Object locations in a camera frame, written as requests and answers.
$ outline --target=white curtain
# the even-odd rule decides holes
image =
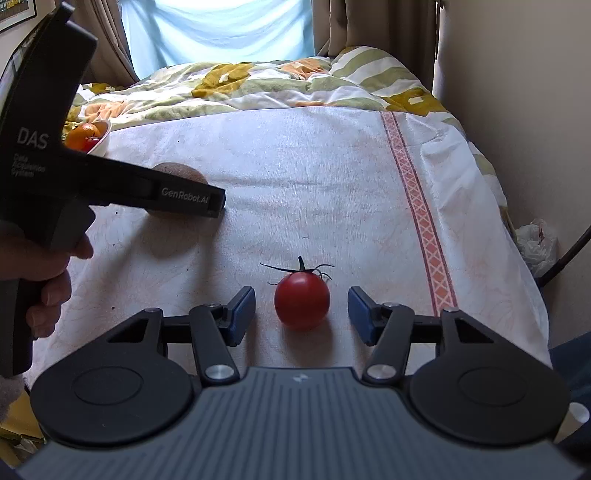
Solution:
[[[310,0],[119,0],[140,78],[193,61],[314,55]]]

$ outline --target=red tomato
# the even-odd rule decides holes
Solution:
[[[292,273],[281,280],[275,290],[277,316],[292,330],[318,327],[329,307],[329,288],[315,273]]]
[[[84,140],[82,151],[88,153],[100,141],[100,138],[88,137]]]

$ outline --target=plastic bag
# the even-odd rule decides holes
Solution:
[[[534,278],[544,275],[558,260],[556,231],[540,218],[515,231],[517,248]]]

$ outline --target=picture frame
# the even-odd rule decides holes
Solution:
[[[36,16],[35,0],[0,0],[0,34]]]

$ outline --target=blue gripper pad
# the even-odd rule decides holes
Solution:
[[[256,297],[252,287],[242,287],[236,296],[226,305],[228,309],[228,330],[226,345],[240,345],[251,320],[255,316]]]
[[[378,305],[360,288],[351,287],[347,296],[349,320],[357,330],[363,343],[374,346],[378,343],[381,330],[374,324],[375,310]]]

